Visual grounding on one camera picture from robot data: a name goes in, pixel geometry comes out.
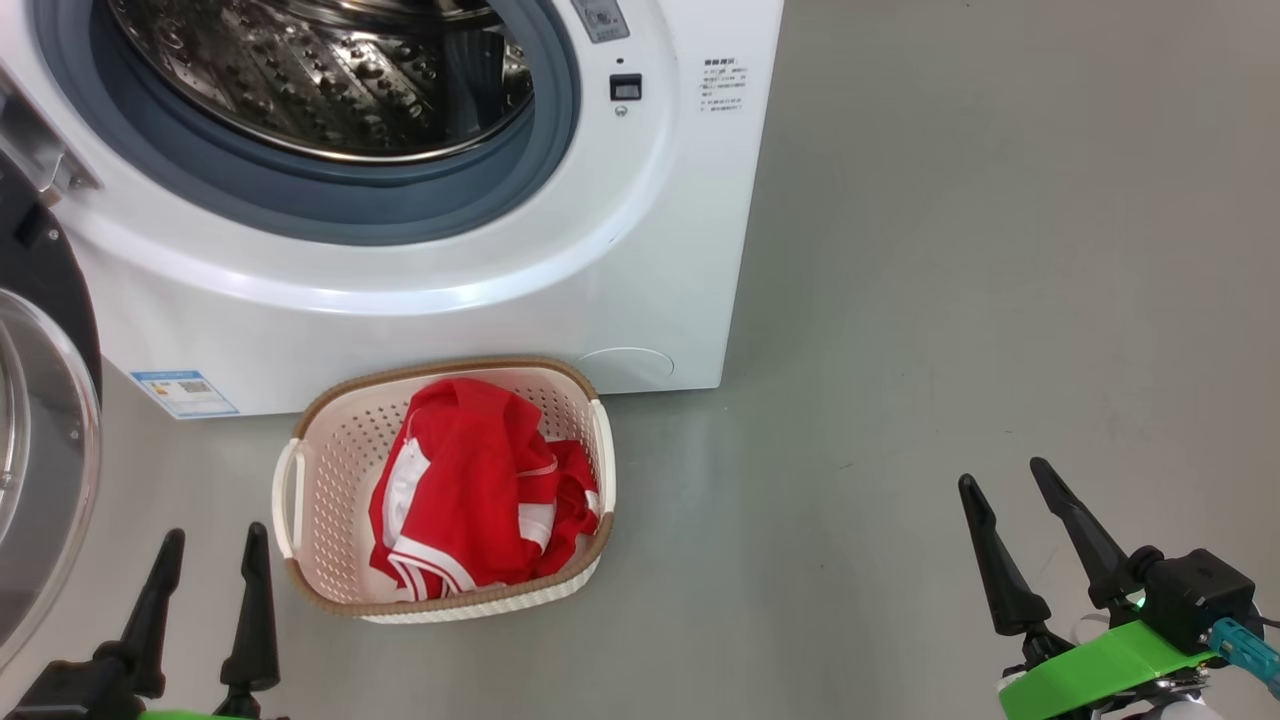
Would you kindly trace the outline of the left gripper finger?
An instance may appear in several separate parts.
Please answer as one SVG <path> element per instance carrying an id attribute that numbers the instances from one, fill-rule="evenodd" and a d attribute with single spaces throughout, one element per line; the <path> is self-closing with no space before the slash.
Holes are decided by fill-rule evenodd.
<path id="1" fill-rule="evenodd" d="M 239 570 L 244 593 L 230 655 L 220 674 L 221 684 L 230 691 L 270 691 L 282 679 L 269 544 L 266 527 L 251 523 Z"/>
<path id="2" fill-rule="evenodd" d="M 170 598 L 180 583 L 186 533 L 170 529 L 163 539 L 148 577 L 140 592 L 131 619 L 122 634 L 122 646 L 131 652 L 131 689 L 134 694 L 159 700 L 166 687 L 163 651 Z"/>

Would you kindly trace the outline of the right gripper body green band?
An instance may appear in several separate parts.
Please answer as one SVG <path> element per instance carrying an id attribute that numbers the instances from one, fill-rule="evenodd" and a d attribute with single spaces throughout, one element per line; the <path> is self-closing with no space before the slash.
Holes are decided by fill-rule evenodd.
<path id="1" fill-rule="evenodd" d="M 998 691 L 1006 719 L 1061 717 L 1213 657 L 1207 650 L 1183 653 L 1142 621 L 1079 646 L 1034 633 L 1024 656 L 1025 671 Z"/>

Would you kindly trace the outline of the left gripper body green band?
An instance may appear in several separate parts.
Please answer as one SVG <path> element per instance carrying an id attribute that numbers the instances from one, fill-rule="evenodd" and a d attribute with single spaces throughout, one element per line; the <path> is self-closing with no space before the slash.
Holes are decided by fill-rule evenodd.
<path id="1" fill-rule="evenodd" d="M 212 710 L 201 711 L 192 708 L 150 708 L 143 707 L 133 719 L 159 720 L 159 719 L 268 719 L 262 703 L 255 694 L 232 692 L 221 700 Z"/>

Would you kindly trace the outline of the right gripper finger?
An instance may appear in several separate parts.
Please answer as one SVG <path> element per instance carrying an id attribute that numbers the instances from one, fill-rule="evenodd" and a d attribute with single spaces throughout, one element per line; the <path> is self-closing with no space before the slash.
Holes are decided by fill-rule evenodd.
<path id="1" fill-rule="evenodd" d="M 1128 609 L 1140 589 L 1126 571 L 1128 555 L 1094 514 L 1043 457 L 1030 459 L 1030 474 L 1048 507 L 1062 523 L 1088 579 L 1087 593 L 1097 609 Z"/>
<path id="2" fill-rule="evenodd" d="M 1051 618 L 1046 601 L 1033 592 L 997 530 L 997 518 L 977 479 L 957 480 L 966 527 L 996 634 L 1033 632 Z"/>

